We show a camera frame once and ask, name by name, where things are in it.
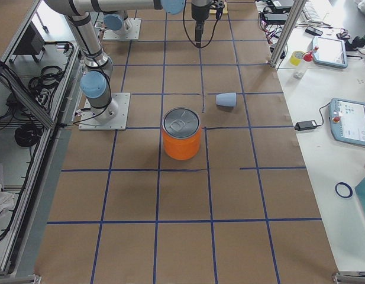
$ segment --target orange cylinder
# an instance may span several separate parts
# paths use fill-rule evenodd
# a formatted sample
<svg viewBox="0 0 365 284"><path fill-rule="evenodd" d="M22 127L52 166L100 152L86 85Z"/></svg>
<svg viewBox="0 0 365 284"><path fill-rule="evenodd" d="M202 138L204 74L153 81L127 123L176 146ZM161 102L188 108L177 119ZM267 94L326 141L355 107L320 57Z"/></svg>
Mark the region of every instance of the orange cylinder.
<svg viewBox="0 0 365 284"><path fill-rule="evenodd" d="M170 110L163 119L163 144L166 154L176 160L194 157L201 145L201 121L187 108Z"/></svg>

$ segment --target tape roll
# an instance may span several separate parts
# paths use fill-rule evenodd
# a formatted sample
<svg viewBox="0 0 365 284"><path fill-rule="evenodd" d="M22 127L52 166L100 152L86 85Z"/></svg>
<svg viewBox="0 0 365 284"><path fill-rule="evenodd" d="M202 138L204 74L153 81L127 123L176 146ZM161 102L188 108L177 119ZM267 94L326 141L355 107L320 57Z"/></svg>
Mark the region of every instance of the tape roll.
<svg viewBox="0 0 365 284"><path fill-rule="evenodd" d="M290 63L293 64L294 66L298 66L302 60L303 54L304 54L303 51L300 50L294 51L293 54L291 54Z"/></svg>

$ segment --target blue ring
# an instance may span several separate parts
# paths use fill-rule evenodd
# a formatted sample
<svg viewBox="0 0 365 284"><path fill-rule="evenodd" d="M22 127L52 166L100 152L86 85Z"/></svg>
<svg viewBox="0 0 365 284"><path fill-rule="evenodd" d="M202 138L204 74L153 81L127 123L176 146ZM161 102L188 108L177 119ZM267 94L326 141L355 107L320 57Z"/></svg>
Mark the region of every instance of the blue ring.
<svg viewBox="0 0 365 284"><path fill-rule="evenodd" d="M344 185L344 186L345 186L345 187L349 190L349 195L341 195L341 194L338 192L338 189L337 189L337 187L338 187L339 185ZM350 187L350 185L349 185L349 184L347 184L347 183L345 183L345 182L339 182L339 183L337 183L337 184L335 185L335 191L336 191L337 195L338 195L338 196L340 196L340 197L342 197L342 198L350 198L350 197L352 197L352 195L353 195L353 190L352 190L352 188Z"/></svg>

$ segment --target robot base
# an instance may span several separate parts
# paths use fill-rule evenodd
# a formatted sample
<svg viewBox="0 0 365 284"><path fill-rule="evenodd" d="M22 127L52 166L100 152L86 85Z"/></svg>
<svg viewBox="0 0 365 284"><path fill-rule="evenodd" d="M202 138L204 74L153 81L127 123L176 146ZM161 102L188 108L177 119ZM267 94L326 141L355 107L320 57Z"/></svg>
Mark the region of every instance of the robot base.
<svg viewBox="0 0 365 284"><path fill-rule="evenodd" d="M129 33L119 35L115 34L112 30L107 30L104 33L103 40L106 41L127 41L127 40L138 40L140 34L141 19L135 18L133 21L133 28Z"/></svg>
<svg viewBox="0 0 365 284"><path fill-rule="evenodd" d="M78 127L81 131L125 130L127 125L128 107L130 106L130 93L112 93L111 95L112 99L119 105L117 115L104 124L94 118L81 122ZM88 100L86 100L84 107L90 108ZM88 119L92 116L93 114L91 112L84 112L81 116L81 120Z"/></svg>

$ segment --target blue circular cap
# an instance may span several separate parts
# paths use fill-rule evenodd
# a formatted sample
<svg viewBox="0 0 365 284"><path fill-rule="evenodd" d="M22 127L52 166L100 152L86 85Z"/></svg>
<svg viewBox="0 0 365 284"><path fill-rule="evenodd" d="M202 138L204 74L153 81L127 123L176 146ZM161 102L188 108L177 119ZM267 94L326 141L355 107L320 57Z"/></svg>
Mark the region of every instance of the blue circular cap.
<svg viewBox="0 0 365 284"><path fill-rule="evenodd" d="M107 88L107 81L104 75L97 71L90 71L81 78L81 89L90 99L102 96Z"/></svg>
<svg viewBox="0 0 365 284"><path fill-rule="evenodd" d="M161 0L161 5L167 13L176 15L181 13L186 0Z"/></svg>
<svg viewBox="0 0 365 284"><path fill-rule="evenodd" d="M107 14L104 16L105 26L112 31L119 31L123 27L123 19L117 14Z"/></svg>

